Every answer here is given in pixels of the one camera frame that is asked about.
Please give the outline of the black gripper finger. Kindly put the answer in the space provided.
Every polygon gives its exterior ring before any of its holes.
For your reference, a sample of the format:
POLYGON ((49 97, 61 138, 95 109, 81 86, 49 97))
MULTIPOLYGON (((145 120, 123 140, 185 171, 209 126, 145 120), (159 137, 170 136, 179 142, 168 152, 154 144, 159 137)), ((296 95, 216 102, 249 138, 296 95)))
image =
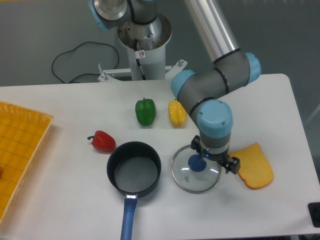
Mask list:
POLYGON ((239 172, 239 169, 241 168, 240 159, 235 156, 233 157, 228 156, 226 158, 226 166, 224 168, 225 168, 226 174, 232 173, 236 175, 239 172))

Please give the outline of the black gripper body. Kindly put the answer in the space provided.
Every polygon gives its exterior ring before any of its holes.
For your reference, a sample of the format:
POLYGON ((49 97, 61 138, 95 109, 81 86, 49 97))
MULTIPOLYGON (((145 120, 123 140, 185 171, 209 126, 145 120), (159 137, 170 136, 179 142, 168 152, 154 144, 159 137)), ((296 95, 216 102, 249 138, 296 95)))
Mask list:
POLYGON ((195 150, 201 158, 206 158, 210 161, 219 163, 220 165, 228 164, 228 151, 230 142, 227 141, 220 147, 209 147, 206 146, 200 136, 196 135, 191 141, 191 149, 195 150))

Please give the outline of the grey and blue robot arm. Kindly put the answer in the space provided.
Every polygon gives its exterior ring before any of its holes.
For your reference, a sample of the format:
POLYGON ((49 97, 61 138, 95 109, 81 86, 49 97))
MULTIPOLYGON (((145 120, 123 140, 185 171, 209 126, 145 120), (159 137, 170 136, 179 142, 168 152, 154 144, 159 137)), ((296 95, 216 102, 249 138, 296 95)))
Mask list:
MULTIPOLYGON (((217 1, 188 0, 185 4, 213 68, 203 74, 180 71, 171 81, 171 91, 199 129, 191 148, 236 174, 240 160, 228 155, 232 113, 219 98, 257 80, 261 64, 254 54, 241 51, 217 1)), ((156 1, 91 0, 88 5, 102 30, 117 28, 134 81, 165 78, 165 47, 172 27, 158 12, 156 1)))

